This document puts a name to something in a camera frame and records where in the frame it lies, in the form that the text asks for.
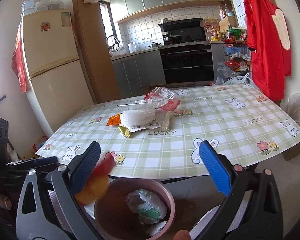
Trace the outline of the grey lower kitchen cabinets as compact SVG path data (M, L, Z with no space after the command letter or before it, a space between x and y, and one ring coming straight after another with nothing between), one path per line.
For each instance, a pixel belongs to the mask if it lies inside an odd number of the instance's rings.
M123 99L166 85L158 48L116 56L111 63Z

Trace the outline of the white plastic shopping bag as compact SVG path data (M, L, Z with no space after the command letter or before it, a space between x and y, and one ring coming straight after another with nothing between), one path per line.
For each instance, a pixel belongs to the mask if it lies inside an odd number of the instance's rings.
M245 74L245 76L236 76L228 81L224 81L220 77L215 81L215 85L242 85L244 88L254 88L259 90L257 85L253 82L253 80L249 77L249 73Z

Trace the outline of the crumpled white green wrapper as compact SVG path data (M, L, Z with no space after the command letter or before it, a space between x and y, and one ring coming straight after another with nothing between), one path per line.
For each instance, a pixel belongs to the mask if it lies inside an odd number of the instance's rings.
M156 224L167 215L167 206L151 191L135 190L126 196L125 201L130 211L138 214L143 225Z

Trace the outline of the green checkered bunny tablecloth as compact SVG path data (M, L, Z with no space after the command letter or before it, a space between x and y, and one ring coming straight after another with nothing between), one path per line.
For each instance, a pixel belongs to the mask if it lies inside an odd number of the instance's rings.
M106 126L119 114L122 101L80 109L38 150L63 164L96 141L101 158L116 154L115 177L167 179L202 176L207 170L199 145L208 141L233 164L249 166L281 154L300 143L300 127L279 106L254 88L242 85L206 86L177 91L180 105L169 130L144 129L129 138L116 126Z

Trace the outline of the white electric kettle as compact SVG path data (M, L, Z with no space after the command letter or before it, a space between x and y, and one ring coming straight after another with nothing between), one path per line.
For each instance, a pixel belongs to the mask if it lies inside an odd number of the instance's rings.
M135 42L131 42L128 44L128 49L130 53L134 53L136 52L138 49L136 47L136 43Z

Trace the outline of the pink plastic trash bin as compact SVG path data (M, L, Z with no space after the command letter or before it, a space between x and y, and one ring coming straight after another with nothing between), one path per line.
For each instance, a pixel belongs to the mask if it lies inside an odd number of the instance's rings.
M105 239L159 239L173 224L175 203L160 181L119 178L95 202L94 216Z

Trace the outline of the red hanging apron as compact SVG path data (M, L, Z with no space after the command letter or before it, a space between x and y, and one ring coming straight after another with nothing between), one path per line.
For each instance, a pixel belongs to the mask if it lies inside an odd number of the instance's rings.
M284 13L270 0L244 0L244 7L253 81L270 100L282 100L285 77L290 76L292 71Z

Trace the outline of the white paper packaging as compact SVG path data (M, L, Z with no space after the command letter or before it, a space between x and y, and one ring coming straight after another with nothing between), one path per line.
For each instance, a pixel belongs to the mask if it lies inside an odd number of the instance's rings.
M143 129L156 129L161 127L156 118L155 109L136 109L123 111L120 114L119 126L127 128L130 132Z

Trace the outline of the black range hood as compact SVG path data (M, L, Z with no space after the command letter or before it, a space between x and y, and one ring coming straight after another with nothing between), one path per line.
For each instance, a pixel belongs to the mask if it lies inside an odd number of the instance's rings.
M202 18L169 21L159 27L165 44L206 41Z

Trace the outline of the black oven range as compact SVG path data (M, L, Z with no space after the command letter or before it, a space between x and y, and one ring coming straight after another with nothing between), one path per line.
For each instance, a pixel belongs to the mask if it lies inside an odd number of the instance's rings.
M160 56L168 84L214 80L212 51L208 43L163 47Z

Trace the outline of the gold foil wrapper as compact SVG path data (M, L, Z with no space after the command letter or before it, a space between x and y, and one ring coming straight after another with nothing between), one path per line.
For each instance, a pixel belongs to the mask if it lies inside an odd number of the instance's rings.
M130 137L130 130L127 127L119 125L118 129L123 137L125 137L125 138Z

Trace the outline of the red cloth beside fridge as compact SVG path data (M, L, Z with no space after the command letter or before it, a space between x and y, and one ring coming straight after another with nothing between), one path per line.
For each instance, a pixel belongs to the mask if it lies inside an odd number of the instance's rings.
M27 91L26 72L23 62L23 49L21 44L21 23L18 25L17 34L15 38L15 45L12 55L11 68L18 78L19 87L22 93Z

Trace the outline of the clear plastic food tray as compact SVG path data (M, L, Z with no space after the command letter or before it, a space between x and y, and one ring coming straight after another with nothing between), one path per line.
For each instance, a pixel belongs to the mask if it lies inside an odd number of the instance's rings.
M117 107L122 111L156 109L166 105L169 98L152 98L121 103Z

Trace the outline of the orange sachet packet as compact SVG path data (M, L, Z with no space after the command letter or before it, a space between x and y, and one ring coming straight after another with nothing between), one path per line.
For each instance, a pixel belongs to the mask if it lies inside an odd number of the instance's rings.
M117 125L121 124L120 115L121 115L121 113L109 117L106 126L113 126L113 125L117 126Z

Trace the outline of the red yellow snack wrapper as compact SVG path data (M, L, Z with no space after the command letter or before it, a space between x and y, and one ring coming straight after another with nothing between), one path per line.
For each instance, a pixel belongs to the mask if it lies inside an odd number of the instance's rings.
M108 175L116 166L114 152L108 152L104 159L95 166L83 190L75 194L75 198L83 205L90 205L95 200L101 199L108 188Z

